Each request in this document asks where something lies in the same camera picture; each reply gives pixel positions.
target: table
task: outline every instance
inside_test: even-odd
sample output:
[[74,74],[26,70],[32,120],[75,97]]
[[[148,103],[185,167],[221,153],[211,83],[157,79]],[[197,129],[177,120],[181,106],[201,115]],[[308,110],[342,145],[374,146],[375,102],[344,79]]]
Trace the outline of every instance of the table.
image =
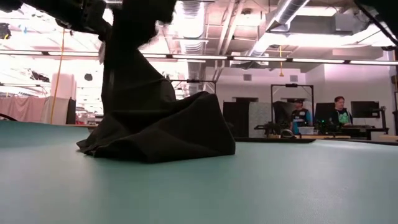
[[76,152],[86,128],[0,121],[0,223],[398,223],[398,149],[237,142],[140,164]]
[[385,140],[398,141],[398,136],[392,136],[392,135],[388,135],[388,134],[382,134],[382,135],[380,135],[380,138],[385,139]]
[[[350,136],[333,136],[333,135],[322,135],[322,134],[303,134],[301,137],[295,135],[297,139],[350,139]],[[280,138],[280,135],[271,135],[269,138]]]
[[352,139],[362,139],[362,140],[372,140],[372,133],[373,132],[383,132],[385,133],[386,130],[383,128],[358,128],[358,127],[343,127],[341,132],[345,135],[350,135]]

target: white wall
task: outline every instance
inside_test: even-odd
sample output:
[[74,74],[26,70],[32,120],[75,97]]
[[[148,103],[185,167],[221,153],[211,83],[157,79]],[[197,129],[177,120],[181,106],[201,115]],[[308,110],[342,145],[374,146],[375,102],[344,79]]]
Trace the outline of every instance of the white wall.
[[[211,79],[214,69],[207,68],[207,79]],[[243,74],[251,74],[252,81],[243,81]],[[298,75],[297,84],[305,84],[305,74],[299,69],[283,69],[284,77],[280,77],[280,69],[269,71],[268,69],[225,68],[218,80],[216,92],[220,108],[223,110],[223,102],[232,102],[234,97],[255,97],[260,102],[271,102],[271,84],[286,84],[290,82],[290,75]],[[302,88],[274,87],[274,101],[281,98],[308,98],[311,96]]]
[[[387,66],[320,65],[309,71],[306,82],[314,85],[315,102],[333,102],[336,96],[346,99],[345,107],[351,111],[351,101],[378,101],[386,107],[386,123],[394,134],[392,112],[393,97],[390,74]],[[381,118],[355,118],[354,124],[368,124],[381,128]]]

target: pink curtain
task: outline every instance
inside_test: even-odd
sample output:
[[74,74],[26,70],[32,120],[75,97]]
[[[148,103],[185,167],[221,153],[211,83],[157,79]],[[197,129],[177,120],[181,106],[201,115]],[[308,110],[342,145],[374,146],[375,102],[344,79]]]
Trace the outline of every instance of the pink curtain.
[[0,98],[0,113],[18,121],[37,122],[42,118],[45,98],[7,97]]

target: ceiling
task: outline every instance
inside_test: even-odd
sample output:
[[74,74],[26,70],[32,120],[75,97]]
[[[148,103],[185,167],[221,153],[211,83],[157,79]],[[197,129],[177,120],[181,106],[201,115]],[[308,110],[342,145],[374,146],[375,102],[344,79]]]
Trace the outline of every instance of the ceiling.
[[[236,11],[231,16],[229,24],[225,24],[227,9],[232,0],[217,0],[206,4],[205,14],[205,33],[201,38],[206,42],[204,54],[216,54],[219,47],[220,36],[224,26],[229,29],[225,35],[225,40],[221,49],[226,47],[226,54],[232,52],[245,52],[251,49],[266,29],[266,14],[277,7],[277,0],[245,0],[243,3],[243,13]],[[312,0],[306,7],[299,10],[298,15],[331,17],[337,12],[346,12],[352,7],[350,0]],[[106,11],[104,18],[111,22],[112,15]],[[0,11],[0,22],[10,24],[9,28],[12,36],[7,40],[0,40],[0,50],[38,50],[38,51],[60,51],[62,45],[63,29],[56,25],[54,19],[44,13],[35,10],[32,7],[23,5],[21,10],[12,13]],[[165,27],[160,27],[158,36],[150,43],[142,46],[144,53],[157,54],[180,54],[181,38],[178,34],[180,23]],[[231,41],[228,46],[228,34],[232,32]],[[97,52],[101,42],[97,36],[92,34],[83,34],[67,30],[65,34],[65,51],[67,52]],[[301,42],[297,45],[284,45],[280,47],[269,47],[266,54],[270,57],[306,57],[306,58],[360,58],[376,59],[382,54],[379,47],[369,45],[359,45],[357,47],[331,48],[327,44],[311,46],[313,41]],[[22,57],[0,55],[0,82],[10,79],[14,83],[32,82],[28,69],[42,73],[52,78],[57,72],[59,60],[57,57]],[[181,62],[152,62],[153,66],[159,72],[170,74],[172,79],[185,79],[187,68]],[[276,68],[279,63],[270,63],[268,68]],[[304,63],[286,63],[285,68],[300,68],[302,72],[308,70],[312,65]],[[97,100],[100,93],[102,80],[102,65],[93,58],[67,57],[62,62],[62,72],[75,74],[78,87],[90,86],[97,90],[91,92],[79,91],[78,100],[88,97]],[[88,82],[84,79],[84,74],[91,73],[93,81]]]

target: person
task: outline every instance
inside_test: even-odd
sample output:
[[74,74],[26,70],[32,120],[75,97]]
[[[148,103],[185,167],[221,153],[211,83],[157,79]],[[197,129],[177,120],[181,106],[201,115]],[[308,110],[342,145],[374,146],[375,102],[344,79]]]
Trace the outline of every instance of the person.
[[312,126],[312,117],[309,110],[303,107],[302,100],[294,101],[294,110],[292,112],[292,122],[290,123],[290,130],[294,134],[299,133],[299,127]]
[[337,96],[335,98],[335,109],[331,112],[330,122],[333,124],[341,124],[343,126],[353,124],[353,117],[344,108],[345,99],[342,96]]

